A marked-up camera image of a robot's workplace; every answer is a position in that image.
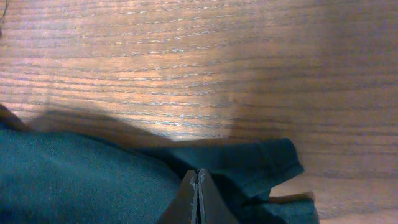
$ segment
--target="teal cloth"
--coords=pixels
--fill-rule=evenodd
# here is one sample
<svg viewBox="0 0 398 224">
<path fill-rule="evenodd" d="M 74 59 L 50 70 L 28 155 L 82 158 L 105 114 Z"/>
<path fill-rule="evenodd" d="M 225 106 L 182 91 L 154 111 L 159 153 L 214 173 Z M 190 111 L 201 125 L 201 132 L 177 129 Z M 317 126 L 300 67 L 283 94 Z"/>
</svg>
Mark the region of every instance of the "teal cloth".
<svg viewBox="0 0 398 224">
<path fill-rule="evenodd" d="M 186 171 L 199 168 L 242 223 L 318 223 L 311 200 L 267 202 L 272 187 L 303 172 L 289 139 L 127 152 L 80 134 L 1 128 L 1 223 L 155 223 Z"/>
</svg>

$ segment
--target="brown wood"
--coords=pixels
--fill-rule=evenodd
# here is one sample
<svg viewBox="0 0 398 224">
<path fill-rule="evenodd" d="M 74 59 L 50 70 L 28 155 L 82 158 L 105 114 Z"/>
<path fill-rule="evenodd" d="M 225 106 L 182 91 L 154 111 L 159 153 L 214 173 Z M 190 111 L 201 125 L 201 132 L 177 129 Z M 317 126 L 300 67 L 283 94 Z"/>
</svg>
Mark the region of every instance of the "brown wood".
<svg viewBox="0 0 398 224">
<path fill-rule="evenodd" d="M 312 190 L 323 223 L 395 223 L 397 40 L 389 0 L 13 0 L 0 102 L 124 146 L 286 136 L 307 171 L 272 195 Z"/>
</svg>

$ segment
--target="wooden surface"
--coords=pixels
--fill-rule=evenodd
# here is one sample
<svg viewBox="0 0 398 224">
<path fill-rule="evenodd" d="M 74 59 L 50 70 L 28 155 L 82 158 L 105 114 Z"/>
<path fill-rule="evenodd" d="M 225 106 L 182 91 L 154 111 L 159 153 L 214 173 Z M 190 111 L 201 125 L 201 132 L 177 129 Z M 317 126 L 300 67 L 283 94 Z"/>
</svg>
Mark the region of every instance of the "wooden surface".
<svg viewBox="0 0 398 224">
<path fill-rule="evenodd" d="M 0 102 L 124 146 L 289 137 L 306 173 L 272 195 L 396 223 L 397 40 L 389 0 L 12 0 Z"/>
</svg>

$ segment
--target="cloth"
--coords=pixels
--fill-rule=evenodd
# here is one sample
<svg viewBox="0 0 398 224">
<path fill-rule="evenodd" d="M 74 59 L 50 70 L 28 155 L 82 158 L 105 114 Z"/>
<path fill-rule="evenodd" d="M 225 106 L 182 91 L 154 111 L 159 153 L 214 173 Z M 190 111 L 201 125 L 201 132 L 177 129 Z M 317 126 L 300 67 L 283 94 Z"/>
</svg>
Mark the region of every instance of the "cloth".
<svg viewBox="0 0 398 224">
<path fill-rule="evenodd" d="M 318 223 L 312 200 L 267 201 L 303 172 L 289 139 L 127 152 L 81 134 L 0 129 L 1 223 L 155 223 L 199 168 L 242 223 Z"/>
</svg>

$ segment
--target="dark green fabric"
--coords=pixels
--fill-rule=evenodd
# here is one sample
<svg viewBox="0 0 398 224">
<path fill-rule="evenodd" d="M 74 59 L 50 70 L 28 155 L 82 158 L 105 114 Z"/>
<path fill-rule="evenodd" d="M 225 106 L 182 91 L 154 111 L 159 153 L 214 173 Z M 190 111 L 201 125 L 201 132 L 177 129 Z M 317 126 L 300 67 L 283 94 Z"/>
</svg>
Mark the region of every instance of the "dark green fabric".
<svg viewBox="0 0 398 224">
<path fill-rule="evenodd" d="M 266 202 L 303 172 L 288 139 L 126 152 L 79 134 L 3 129 L 0 149 L 0 222 L 155 223 L 186 171 L 204 168 L 244 223 L 317 223 L 312 201 Z"/>
</svg>

